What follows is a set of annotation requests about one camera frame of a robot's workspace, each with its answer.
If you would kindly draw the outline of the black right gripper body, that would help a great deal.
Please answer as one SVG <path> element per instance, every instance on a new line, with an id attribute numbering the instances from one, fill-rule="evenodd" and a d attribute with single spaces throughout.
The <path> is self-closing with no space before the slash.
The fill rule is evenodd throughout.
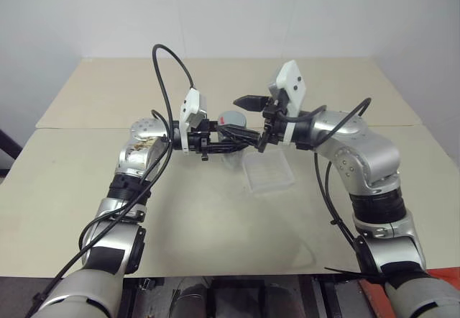
<path id="1" fill-rule="evenodd" d="M 262 133 L 262 146 L 276 145 L 280 141 L 281 126 L 286 127 L 287 122 L 282 119 L 287 116 L 287 104 L 284 98 L 274 100 L 272 97 L 262 97 L 262 116 L 264 129 Z"/>

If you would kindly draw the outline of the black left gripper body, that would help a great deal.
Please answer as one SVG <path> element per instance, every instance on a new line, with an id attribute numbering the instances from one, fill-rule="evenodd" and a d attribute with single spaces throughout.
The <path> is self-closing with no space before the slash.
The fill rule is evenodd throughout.
<path id="1" fill-rule="evenodd" d="M 210 121 L 212 120 L 203 119 L 197 127 L 192 127 L 188 132 L 188 149 L 189 151 L 200 154 L 202 161 L 208 161 L 209 155 L 212 154 L 209 153 L 209 144 L 212 143 L 212 132 L 208 131 L 208 123 Z"/>

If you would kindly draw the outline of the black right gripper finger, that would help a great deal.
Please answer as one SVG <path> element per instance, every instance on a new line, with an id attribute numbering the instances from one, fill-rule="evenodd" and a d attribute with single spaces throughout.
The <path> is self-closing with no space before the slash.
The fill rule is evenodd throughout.
<path id="1" fill-rule="evenodd" d="M 261 112 L 268 103 L 267 96 L 246 95 L 233 101 L 233 105 L 249 112 Z"/>
<path id="2" fill-rule="evenodd" d="M 260 153 L 263 153 L 267 146 L 264 135 L 235 124 L 219 125 L 217 131 L 224 136 L 224 139 L 231 140 L 236 145 L 251 145 Z"/>

